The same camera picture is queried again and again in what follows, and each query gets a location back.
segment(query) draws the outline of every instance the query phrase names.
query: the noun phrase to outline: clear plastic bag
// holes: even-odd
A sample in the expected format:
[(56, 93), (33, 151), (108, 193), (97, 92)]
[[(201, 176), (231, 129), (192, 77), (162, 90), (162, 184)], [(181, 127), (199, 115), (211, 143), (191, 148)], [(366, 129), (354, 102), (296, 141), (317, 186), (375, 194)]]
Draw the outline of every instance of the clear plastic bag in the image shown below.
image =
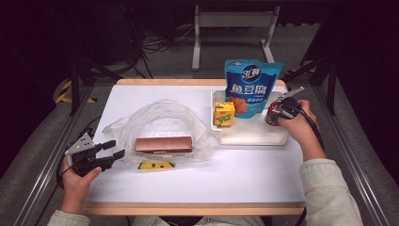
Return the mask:
[[(208, 160), (215, 152), (215, 138), (208, 128), (185, 105), (172, 100), (151, 102), (137, 112), (106, 126), (106, 137), (115, 139), (126, 150), (121, 159), (131, 169), (138, 169), (145, 161), (172, 163), (175, 168), (189, 167), (189, 163)], [(138, 137), (191, 137), (191, 153), (138, 153)]]

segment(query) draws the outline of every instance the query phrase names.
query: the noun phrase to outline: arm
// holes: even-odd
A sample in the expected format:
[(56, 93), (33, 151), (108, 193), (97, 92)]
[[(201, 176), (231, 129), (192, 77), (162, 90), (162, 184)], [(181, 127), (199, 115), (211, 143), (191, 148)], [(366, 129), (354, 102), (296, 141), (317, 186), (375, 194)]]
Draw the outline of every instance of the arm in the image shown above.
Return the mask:
[[(298, 101), (302, 109), (316, 122), (308, 101)], [(340, 168), (327, 156), (316, 135), (302, 115), (292, 120), (279, 118), (298, 141), (304, 163), (300, 168), (308, 225), (362, 225), (358, 206), (351, 196)]]
[(88, 195), (88, 188), (91, 181), (93, 181), (102, 171), (101, 168), (93, 169), (86, 176), (81, 177), (69, 169), (68, 160), (64, 157), (62, 163), (62, 180), (64, 183), (64, 200), (60, 211), (56, 210), (48, 223), (48, 226), (53, 225), (74, 225), (87, 226), (90, 224), (90, 219), (83, 216), (83, 206), (86, 196)]

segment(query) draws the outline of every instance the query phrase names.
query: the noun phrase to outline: person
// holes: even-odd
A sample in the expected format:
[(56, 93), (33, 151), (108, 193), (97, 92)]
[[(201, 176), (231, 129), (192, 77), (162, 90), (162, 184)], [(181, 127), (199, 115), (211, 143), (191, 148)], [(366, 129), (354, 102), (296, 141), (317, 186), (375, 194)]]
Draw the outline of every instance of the person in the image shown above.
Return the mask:
[[(316, 117), (311, 112), (310, 102), (301, 100), (298, 103), (317, 124)], [(300, 176), (306, 197), (307, 225), (362, 225), (358, 206), (349, 192), (340, 168), (333, 160), (327, 159), (322, 145), (304, 116), (298, 114), (291, 120), (279, 118), (279, 124), (284, 126), (291, 137), (299, 143), (303, 153), (304, 163), (300, 167)], [(63, 168), (64, 170), (68, 168), (65, 159)], [(81, 215), (83, 204), (90, 182), (100, 172), (101, 169), (94, 169), (85, 177), (80, 177), (72, 169), (65, 171), (63, 174), (64, 200), (61, 209), (56, 210), (52, 215), (48, 226), (89, 225), (89, 218)], [(137, 216), (133, 225), (167, 226), (169, 224), (156, 216)], [(262, 226), (263, 222), (256, 216), (204, 217), (196, 225)]]

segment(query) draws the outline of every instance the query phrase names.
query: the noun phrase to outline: person's left hand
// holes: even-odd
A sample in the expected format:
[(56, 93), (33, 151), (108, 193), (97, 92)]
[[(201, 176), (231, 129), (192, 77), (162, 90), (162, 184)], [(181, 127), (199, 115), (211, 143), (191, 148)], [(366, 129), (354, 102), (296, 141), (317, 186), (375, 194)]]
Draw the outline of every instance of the person's left hand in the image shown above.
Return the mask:
[[(64, 157), (62, 171), (67, 170), (68, 158)], [(83, 205), (88, 195), (90, 183), (102, 172), (100, 167), (93, 169), (86, 176), (81, 177), (74, 173), (73, 169), (68, 169), (62, 174), (64, 184), (64, 201), (61, 211), (69, 214), (82, 214)]]

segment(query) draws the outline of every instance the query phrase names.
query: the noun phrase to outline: yellow juice box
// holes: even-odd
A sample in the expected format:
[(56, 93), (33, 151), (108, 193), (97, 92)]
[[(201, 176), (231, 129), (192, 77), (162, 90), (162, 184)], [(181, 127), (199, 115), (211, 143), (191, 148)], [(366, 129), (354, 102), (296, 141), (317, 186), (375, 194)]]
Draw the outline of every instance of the yellow juice box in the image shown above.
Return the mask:
[(214, 125), (218, 128), (231, 127), (232, 120), (234, 119), (234, 103), (225, 102), (215, 103)]

